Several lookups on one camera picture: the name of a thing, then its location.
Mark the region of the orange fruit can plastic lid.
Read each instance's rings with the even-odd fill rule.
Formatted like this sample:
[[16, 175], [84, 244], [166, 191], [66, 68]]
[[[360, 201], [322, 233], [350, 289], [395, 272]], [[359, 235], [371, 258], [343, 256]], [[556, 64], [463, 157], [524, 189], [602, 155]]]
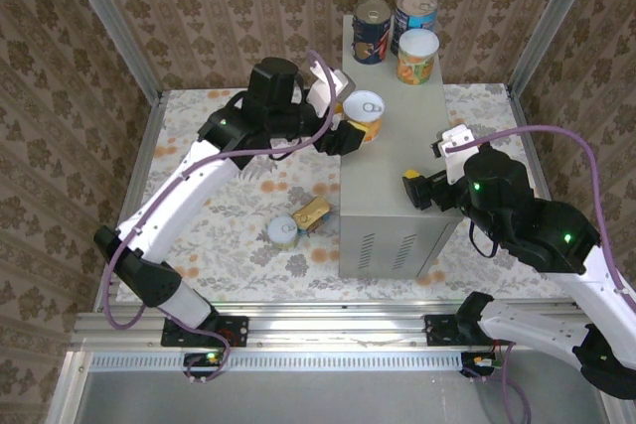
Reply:
[[411, 29], [404, 32], [398, 41], [397, 78], [408, 85], [428, 82], [438, 48], [438, 37], [429, 30]]

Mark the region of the small circuit board with LED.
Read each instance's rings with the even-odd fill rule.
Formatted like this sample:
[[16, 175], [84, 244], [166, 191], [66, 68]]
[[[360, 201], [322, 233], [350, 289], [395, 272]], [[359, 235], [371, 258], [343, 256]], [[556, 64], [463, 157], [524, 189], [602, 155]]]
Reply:
[[462, 352], [460, 373], [468, 378], [491, 376], [502, 364], [493, 353]]
[[191, 381], [206, 382], [223, 367], [225, 353], [220, 351], [186, 353], [183, 357], [184, 374]]

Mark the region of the gold rectangular luncheon meat tin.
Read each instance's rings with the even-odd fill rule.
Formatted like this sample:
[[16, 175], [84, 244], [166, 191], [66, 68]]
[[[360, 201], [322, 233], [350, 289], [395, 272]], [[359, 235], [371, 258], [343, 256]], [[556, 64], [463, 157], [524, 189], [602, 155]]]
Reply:
[[309, 234], [329, 218], [330, 204], [322, 197], [316, 197], [292, 214], [298, 231]]

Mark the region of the floral patterned table cover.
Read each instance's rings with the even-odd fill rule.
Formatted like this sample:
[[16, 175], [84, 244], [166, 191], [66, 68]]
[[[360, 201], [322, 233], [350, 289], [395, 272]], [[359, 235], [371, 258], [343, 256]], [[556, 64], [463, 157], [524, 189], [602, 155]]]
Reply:
[[[466, 123], [476, 136], [516, 126], [502, 83], [446, 84], [452, 124]], [[208, 115], [238, 92], [190, 89], [165, 93], [163, 118], [150, 160], [144, 198], [176, 169]], [[468, 220], [451, 234], [428, 271], [416, 279], [339, 278], [339, 158], [307, 148], [282, 163], [256, 158], [236, 179], [207, 199], [173, 242], [166, 261], [210, 301], [296, 302], [460, 300], [472, 291], [500, 299], [556, 299], [560, 287], [505, 251], [480, 256], [468, 240]], [[314, 197], [324, 197], [332, 215], [289, 250], [269, 243], [266, 227]]]

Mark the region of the grey sheet metal panel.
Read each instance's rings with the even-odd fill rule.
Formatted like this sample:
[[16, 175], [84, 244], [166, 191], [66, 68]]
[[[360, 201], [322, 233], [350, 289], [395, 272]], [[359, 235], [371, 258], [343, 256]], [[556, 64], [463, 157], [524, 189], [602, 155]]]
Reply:
[[46, 424], [636, 424], [636, 403], [517, 350], [506, 377], [460, 371], [93, 372], [69, 353]]

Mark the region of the grey metal cabinet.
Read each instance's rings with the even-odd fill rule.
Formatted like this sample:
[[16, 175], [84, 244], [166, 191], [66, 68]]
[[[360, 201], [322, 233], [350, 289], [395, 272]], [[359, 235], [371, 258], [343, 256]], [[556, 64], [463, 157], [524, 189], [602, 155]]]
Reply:
[[393, 54], [377, 65], [356, 62], [352, 21], [343, 18], [342, 69], [357, 88], [378, 94], [386, 112], [378, 137], [341, 159], [339, 275], [416, 279], [428, 272], [463, 219], [438, 206], [418, 210], [402, 183], [409, 169], [430, 177], [445, 168], [430, 148], [450, 127], [441, 68], [414, 86], [398, 80]]

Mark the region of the navy red can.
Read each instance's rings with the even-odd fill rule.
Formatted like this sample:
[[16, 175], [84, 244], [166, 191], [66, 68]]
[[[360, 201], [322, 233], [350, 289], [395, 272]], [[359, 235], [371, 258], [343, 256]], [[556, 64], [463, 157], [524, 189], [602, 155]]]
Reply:
[[392, 9], [384, 0], [365, 0], [354, 9], [352, 51], [363, 65], [381, 63], [389, 46]]

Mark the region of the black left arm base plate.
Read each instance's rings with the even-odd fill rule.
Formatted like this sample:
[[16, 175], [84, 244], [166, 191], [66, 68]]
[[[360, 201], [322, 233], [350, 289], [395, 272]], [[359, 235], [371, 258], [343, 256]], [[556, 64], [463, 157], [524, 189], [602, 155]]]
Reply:
[[[246, 316], [224, 316], [203, 322], [200, 330], [222, 336], [233, 348], [246, 346], [249, 318]], [[184, 330], [173, 321], [166, 319], [161, 335], [161, 346], [166, 348], [222, 348], [223, 343], [214, 337]]]

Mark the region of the small green label can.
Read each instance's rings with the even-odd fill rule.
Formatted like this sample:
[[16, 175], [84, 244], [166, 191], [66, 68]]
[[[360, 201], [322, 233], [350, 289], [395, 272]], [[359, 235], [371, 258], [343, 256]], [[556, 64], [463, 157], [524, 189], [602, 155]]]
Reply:
[[298, 241], [298, 228], [290, 215], [280, 215], [271, 220], [267, 226], [269, 241], [281, 250], [293, 249]]

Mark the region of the small yellow label can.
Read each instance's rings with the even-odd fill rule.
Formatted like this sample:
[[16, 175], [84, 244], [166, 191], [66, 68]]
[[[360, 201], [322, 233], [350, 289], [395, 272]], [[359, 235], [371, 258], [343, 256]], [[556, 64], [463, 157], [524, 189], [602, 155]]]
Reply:
[[356, 90], [343, 103], [346, 118], [367, 128], [365, 142], [374, 141], [378, 136], [385, 110], [382, 98], [369, 90]]

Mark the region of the tall blue can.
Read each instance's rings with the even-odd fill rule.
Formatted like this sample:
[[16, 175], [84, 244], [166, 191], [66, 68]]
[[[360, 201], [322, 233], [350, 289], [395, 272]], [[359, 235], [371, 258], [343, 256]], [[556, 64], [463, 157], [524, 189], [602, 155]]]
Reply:
[[434, 30], [438, 0], [396, 0], [391, 51], [398, 54], [401, 35], [412, 29]]

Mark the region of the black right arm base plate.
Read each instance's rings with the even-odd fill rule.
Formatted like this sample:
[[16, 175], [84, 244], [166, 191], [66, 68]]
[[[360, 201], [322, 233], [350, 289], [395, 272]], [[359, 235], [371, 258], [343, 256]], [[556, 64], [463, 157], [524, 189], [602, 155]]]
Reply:
[[458, 320], [452, 314], [424, 315], [426, 343], [429, 347], [450, 346], [492, 346], [494, 341], [487, 337], [476, 323]]

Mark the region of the aluminium frame post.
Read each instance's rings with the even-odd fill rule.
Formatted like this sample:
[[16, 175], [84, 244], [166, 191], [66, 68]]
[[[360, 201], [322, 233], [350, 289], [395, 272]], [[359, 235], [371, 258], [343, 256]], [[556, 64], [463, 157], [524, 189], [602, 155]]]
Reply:
[[115, 0], [88, 0], [88, 2], [147, 101], [155, 107], [160, 102], [163, 88], [138, 42], [134, 39], [133, 32], [125, 20], [123, 8], [118, 7]]
[[575, 0], [550, 0], [532, 32], [508, 82], [509, 92], [520, 97], [546, 54]]

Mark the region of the aluminium mounting rail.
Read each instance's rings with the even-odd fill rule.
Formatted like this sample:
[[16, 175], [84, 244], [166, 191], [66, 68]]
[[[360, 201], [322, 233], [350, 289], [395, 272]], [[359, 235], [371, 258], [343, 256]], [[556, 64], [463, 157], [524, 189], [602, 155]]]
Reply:
[[[425, 348], [424, 317], [453, 314], [459, 300], [225, 302], [223, 315], [249, 317], [255, 351], [408, 351]], [[164, 316], [148, 310], [132, 328], [113, 329], [100, 313], [78, 315], [70, 350], [150, 351], [160, 347]]]

